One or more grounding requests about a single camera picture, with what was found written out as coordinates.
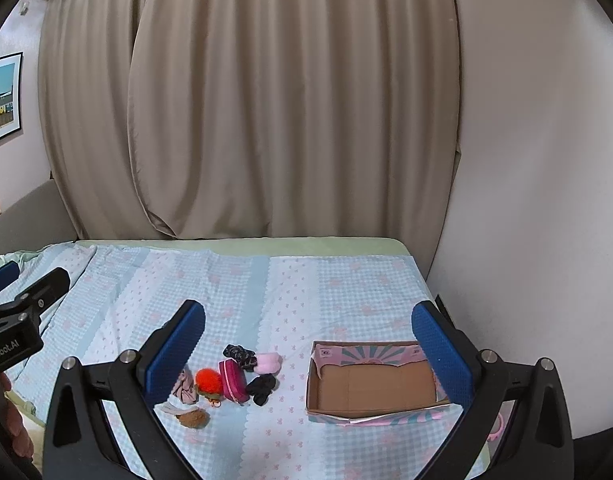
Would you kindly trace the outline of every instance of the orange fluffy pom pom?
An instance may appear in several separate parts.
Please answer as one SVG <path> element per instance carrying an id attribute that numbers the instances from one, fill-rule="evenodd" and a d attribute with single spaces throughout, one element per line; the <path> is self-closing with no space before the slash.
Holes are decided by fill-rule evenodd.
<path id="1" fill-rule="evenodd" d="M 195 384 L 198 390 L 205 394 L 222 395 L 222 378 L 219 372 L 211 368 L 202 368 L 195 374 Z"/>

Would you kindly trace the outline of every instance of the wall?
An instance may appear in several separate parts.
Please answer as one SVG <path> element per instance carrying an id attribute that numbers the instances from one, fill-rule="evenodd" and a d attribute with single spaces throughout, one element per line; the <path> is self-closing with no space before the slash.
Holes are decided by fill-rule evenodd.
<path id="1" fill-rule="evenodd" d="M 0 30 L 0 56 L 23 52 L 20 111 L 22 130 L 0 140 L 0 206 L 11 204 L 46 182 L 50 173 L 40 127 L 38 53 L 45 0 L 25 0 L 29 10 L 13 9 Z"/>
<path id="2" fill-rule="evenodd" d="M 552 357 L 613 426 L 613 27 L 595 0 L 457 0 L 462 157 L 429 286 L 479 348 Z"/>

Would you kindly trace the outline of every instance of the bed sheet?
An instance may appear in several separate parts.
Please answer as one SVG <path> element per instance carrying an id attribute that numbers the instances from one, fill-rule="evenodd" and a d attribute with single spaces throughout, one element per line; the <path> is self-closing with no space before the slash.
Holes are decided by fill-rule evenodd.
<path id="1" fill-rule="evenodd" d="M 14 383 L 40 418 L 64 357 L 74 354 L 87 364 L 138 348 L 187 298 L 200 301 L 207 317 L 192 369 L 215 367 L 228 343 L 277 350 L 285 359 L 280 389 L 262 408 L 252 402 L 206 406 L 212 420 L 204 430 L 188 430 L 158 413 L 206 480 L 414 478 L 459 416 L 453 407 L 440 420 L 341 428 L 310 422 L 304 413 L 314 339 L 411 338 L 411 308 L 429 292 L 410 256 L 236 257 L 65 244 L 26 264 L 24 277 L 39 273 L 35 267 L 50 270 L 51 258 L 69 267 L 74 284 L 44 330 L 45 348 Z M 107 410 L 131 469 L 146 476 L 114 405 Z M 478 460 L 473 474 L 481 470 Z"/>
<path id="2" fill-rule="evenodd" d="M 15 262 L 18 266 L 32 260 L 38 256 L 41 251 L 16 251 L 14 253 L 2 254 L 0 256 L 0 267 L 3 267 L 9 262 Z"/>

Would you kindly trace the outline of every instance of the cardboard box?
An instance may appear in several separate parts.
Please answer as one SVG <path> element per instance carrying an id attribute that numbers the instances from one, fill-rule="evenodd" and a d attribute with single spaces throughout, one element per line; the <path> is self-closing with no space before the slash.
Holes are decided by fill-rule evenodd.
<path id="1" fill-rule="evenodd" d="M 411 346 L 417 341 L 332 342 L 336 347 Z M 383 425 L 441 418 L 447 399 L 438 400 L 438 388 L 429 362 L 388 364 L 325 364 L 317 373 L 311 359 L 306 387 L 309 420 L 331 424 Z"/>

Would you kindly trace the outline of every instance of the black hair scrunchie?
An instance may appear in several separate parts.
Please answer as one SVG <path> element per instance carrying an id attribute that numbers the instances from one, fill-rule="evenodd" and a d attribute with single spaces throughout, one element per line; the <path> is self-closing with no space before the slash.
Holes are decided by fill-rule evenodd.
<path id="1" fill-rule="evenodd" d="M 255 356 L 255 352 L 247 350 L 240 345 L 227 345 L 222 355 L 224 357 L 230 357 L 242 370 L 247 372 L 252 372 L 253 368 L 258 365 L 258 359 Z"/>
<path id="2" fill-rule="evenodd" d="M 255 404 L 264 406 L 275 385 L 276 378 L 272 374 L 260 375 L 246 385 L 246 393 L 253 397 Z"/>

